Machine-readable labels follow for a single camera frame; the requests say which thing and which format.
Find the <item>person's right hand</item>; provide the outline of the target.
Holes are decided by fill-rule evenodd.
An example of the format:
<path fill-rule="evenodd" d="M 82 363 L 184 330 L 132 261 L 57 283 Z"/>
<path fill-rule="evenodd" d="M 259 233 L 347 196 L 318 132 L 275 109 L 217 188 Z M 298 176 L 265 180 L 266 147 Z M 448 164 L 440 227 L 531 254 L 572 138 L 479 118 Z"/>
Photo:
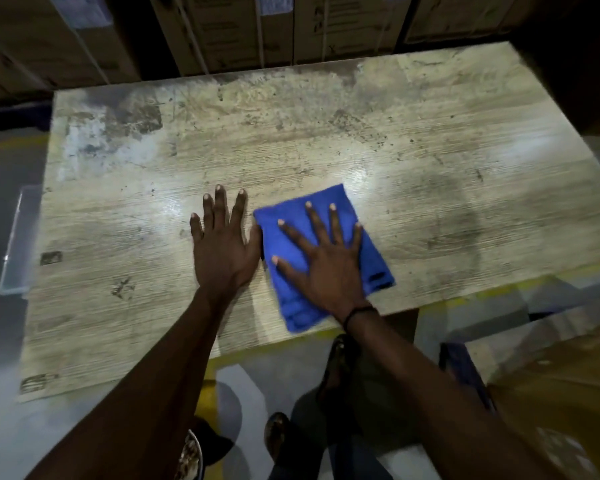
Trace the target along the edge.
<path fill-rule="evenodd" d="M 278 220 L 278 227 L 300 249 L 308 261 L 307 290 L 298 290 L 314 306 L 342 323 L 343 318 L 355 307 L 371 304 L 365 297 L 360 276 L 359 256 L 352 255 L 350 243 L 344 240 L 342 227 L 334 204 L 329 206 L 331 243 L 312 244 L 304 234 L 286 221 Z M 353 330 L 355 321 L 375 320 L 379 315 L 355 317 L 349 325 Z"/>

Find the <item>person's left hand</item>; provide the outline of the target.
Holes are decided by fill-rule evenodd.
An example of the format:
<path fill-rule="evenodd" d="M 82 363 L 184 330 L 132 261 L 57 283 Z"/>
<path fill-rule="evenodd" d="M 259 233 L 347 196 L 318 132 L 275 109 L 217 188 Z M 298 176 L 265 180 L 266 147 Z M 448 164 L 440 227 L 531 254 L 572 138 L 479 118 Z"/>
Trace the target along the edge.
<path fill-rule="evenodd" d="M 244 233 L 244 218 L 248 195 L 241 189 L 233 208 L 228 206 L 228 222 L 214 229 L 215 196 L 203 196 L 200 216 L 203 238 L 193 242 L 194 273 L 200 294 L 215 305 L 227 304 L 238 291 L 249 284 L 258 267 L 250 267 L 246 259 L 248 234 Z"/>

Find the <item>blue cleaning cloth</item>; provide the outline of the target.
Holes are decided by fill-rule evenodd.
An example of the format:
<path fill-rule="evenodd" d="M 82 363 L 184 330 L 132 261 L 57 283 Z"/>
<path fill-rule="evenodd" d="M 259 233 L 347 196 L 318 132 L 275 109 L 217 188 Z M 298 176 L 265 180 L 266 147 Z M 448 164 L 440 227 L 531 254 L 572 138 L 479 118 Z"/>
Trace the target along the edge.
<path fill-rule="evenodd" d="M 278 220 L 284 220 L 305 236 L 310 243 L 316 245 L 317 237 L 306 213 L 307 201 L 311 202 L 328 231 L 331 231 L 329 206 L 334 204 L 344 242 L 347 245 L 352 243 L 358 216 L 344 185 L 338 184 L 255 210 L 256 222 L 263 233 L 264 259 L 268 264 L 272 263 L 272 257 L 277 256 L 286 260 L 289 265 L 300 272 L 305 273 L 309 270 L 309 262 L 304 252 L 286 236 L 278 225 Z M 361 235 L 359 267 L 365 296 L 391 288 L 396 284 L 389 266 L 365 230 Z M 271 269 L 270 275 L 280 313 L 289 332 L 307 331 L 327 318 L 328 314 L 325 311 L 312 305 L 277 269 Z"/>

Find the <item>person's left forearm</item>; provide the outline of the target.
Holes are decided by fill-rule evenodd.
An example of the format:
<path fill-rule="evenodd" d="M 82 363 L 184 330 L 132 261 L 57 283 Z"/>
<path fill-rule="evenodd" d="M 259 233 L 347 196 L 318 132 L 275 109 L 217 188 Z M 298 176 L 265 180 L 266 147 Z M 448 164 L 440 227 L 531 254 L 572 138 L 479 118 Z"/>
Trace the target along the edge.
<path fill-rule="evenodd" d="M 25 480 L 173 480 L 235 290 L 200 287 L 129 373 Z"/>

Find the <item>person's right forearm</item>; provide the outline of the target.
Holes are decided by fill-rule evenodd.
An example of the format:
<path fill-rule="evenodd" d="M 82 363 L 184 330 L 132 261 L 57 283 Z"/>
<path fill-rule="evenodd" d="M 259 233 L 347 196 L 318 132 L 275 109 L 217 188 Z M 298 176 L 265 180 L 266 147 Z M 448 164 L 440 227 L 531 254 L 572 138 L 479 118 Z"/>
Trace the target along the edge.
<path fill-rule="evenodd" d="M 396 380 L 442 480 L 567 480 L 380 315 L 349 334 Z"/>

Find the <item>black wristband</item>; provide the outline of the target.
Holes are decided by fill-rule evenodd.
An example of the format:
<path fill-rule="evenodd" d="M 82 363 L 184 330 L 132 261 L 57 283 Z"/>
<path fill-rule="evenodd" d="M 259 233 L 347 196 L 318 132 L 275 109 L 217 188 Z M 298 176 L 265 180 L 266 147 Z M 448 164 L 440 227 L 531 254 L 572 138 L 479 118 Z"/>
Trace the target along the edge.
<path fill-rule="evenodd" d="M 343 318 L 342 320 L 342 329 L 344 330 L 344 332 L 346 334 L 349 334 L 349 325 L 351 324 L 351 321 L 355 318 L 358 317 L 360 315 L 362 316 L 366 316 L 366 315 L 371 315 L 371 316 L 375 316 L 378 315 L 378 311 L 376 309 L 376 307 L 372 306 L 371 304 L 366 304 L 365 306 L 357 306 L 355 308 L 353 308 L 346 316 L 345 318 Z"/>

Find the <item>person's dark right shoe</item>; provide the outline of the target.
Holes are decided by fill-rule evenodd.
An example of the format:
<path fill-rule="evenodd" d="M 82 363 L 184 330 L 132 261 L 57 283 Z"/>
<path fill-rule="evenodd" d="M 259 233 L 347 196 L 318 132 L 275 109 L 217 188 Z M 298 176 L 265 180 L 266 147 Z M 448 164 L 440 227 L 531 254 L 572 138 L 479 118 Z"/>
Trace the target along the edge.
<path fill-rule="evenodd" d="M 323 412 L 346 402 L 360 354 L 360 345 L 349 334 L 334 339 L 317 391 L 317 403 Z"/>

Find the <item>person's dark shoe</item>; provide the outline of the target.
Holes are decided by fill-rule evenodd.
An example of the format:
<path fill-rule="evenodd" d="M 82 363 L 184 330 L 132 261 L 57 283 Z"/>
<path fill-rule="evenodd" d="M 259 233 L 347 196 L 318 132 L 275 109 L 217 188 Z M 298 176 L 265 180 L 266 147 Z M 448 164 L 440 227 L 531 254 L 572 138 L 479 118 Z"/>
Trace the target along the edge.
<path fill-rule="evenodd" d="M 270 416 L 264 428 L 264 444 L 269 456 L 277 463 L 288 433 L 290 421 L 286 414 L 278 411 Z"/>
<path fill-rule="evenodd" d="M 317 403 L 323 412 L 346 402 L 360 354 L 360 345 L 349 334 L 334 339 L 317 391 Z"/>

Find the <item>person's dark left shoe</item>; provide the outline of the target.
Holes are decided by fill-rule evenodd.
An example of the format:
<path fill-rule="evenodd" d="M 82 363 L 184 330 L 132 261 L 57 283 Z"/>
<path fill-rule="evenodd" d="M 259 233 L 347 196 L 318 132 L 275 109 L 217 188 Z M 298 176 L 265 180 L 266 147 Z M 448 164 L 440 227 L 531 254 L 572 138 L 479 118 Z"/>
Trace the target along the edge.
<path fill-rule="evenodd" d="M 269 456 L 277 463 L 288 433 L 290 421 L 286 414 L 278 411 L 270 416 L 264 428 L 264 444 Z"/>

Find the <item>dark blue object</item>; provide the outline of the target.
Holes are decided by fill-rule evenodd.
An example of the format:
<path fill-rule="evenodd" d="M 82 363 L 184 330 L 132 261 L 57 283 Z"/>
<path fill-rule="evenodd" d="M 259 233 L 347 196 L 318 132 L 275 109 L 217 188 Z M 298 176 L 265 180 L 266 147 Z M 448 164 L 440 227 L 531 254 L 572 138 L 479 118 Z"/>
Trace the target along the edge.
<path fill-rule="evenodd" d="M 461 386 L 472 390 L 487 411 L 497 414 L 488 388 L 481 379 L 464 343 L 442 342 L 438 366 L 455 378 Z"/>

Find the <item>clear plastic tray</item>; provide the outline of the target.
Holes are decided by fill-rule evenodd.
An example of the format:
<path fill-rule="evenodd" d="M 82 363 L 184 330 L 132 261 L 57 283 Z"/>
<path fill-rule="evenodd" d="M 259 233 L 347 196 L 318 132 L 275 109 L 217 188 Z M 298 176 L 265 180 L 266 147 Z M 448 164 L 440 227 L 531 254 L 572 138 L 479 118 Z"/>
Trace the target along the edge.
<path fill-rule="evenodd" d="M 0 296 L 23 296 L 30 290 L 42 193 L 41 184 L 21 187 L 3 259 Z"/>

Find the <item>dark blue trousers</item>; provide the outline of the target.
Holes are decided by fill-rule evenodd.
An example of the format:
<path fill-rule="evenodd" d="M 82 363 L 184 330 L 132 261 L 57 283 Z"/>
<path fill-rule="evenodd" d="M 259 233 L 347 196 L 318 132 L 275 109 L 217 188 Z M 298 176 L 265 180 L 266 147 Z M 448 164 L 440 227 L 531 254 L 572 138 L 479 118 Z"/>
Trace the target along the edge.
<path fill-rule="evenodd" d="M 267 480 L 319 480 L 325 454 L 333 480 L 395 480 L 363 435 L 351 404 L 352 384 L 346 402 L 327 412 L 317 403 L 319 385 L 286 415 L 288 433 Z"/>

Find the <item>patterned round plate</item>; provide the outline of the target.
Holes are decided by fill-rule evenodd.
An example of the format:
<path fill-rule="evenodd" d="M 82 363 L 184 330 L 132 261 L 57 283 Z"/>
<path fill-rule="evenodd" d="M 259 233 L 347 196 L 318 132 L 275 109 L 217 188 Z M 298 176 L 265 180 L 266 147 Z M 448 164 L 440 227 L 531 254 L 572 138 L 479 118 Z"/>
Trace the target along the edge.
<path fill-rule="evenodd" d="M 200 442 L 194 432 L 189 429 L 173 480 L 202 480 L 204 474 L 205 465 Z"/>

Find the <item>yellowish cardboard box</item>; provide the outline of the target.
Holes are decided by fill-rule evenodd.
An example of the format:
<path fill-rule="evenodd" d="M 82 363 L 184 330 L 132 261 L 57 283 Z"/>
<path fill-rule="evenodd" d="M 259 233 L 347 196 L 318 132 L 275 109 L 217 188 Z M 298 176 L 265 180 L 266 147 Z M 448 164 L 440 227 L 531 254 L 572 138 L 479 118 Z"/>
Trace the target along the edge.
<path fill-rule="evenodd" d="M 600 327 L 487 386 L 499 416 L 569 480 L 600 480 Z"/>

